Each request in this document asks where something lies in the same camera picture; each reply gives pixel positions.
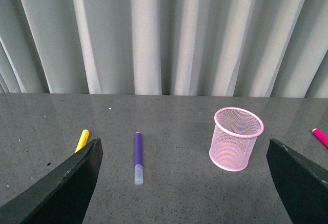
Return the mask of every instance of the table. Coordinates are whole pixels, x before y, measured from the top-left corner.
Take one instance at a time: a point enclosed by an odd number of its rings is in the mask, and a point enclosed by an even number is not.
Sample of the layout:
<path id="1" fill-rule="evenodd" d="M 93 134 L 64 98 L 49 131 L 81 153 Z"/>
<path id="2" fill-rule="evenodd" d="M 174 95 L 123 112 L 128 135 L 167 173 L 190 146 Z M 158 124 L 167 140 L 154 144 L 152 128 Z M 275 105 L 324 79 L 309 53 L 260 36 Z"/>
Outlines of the table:
<path id="1" fill-rule="evenodd" d="M 264 132 L 248 167 L 228 172 L 209 158 L 214 113 L 240 107 Z M 104 157 L 84 223 L 291 223 L 266 152 L 276 138 L 328 168 L 328 99 L 0 95 L 0 205 L 70 157 L 83 129 Z M 144 184 L 134 184 L 134 133 L 143 135 Z"/>

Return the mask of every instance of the curtain fold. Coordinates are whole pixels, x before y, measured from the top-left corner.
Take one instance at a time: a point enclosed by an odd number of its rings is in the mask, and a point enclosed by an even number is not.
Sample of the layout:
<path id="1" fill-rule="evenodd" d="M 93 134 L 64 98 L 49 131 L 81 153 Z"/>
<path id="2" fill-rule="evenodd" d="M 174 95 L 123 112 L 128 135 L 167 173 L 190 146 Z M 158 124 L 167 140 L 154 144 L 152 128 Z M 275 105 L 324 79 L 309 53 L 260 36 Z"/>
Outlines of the curtain fold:
<path id="1" fill-rule="evenodd" d="M 0 92 L 328 98 L 328 0 L 0 0 Z"/>

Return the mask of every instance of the pink mesh pen holder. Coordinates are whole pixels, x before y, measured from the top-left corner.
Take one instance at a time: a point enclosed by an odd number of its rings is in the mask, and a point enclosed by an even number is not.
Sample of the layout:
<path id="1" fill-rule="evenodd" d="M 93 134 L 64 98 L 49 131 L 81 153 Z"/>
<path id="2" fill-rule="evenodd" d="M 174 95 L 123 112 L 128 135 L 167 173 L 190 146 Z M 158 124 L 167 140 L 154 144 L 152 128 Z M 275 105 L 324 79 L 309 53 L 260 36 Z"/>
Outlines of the pink mesh pen holder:
<path id="1" fill-rule="evenodd" d="M 234 107 L 215 113 L 210 158 L 222 169 L 240 171 L 247 167 L 257 137 L 264 125 L 253 113 Z"/>

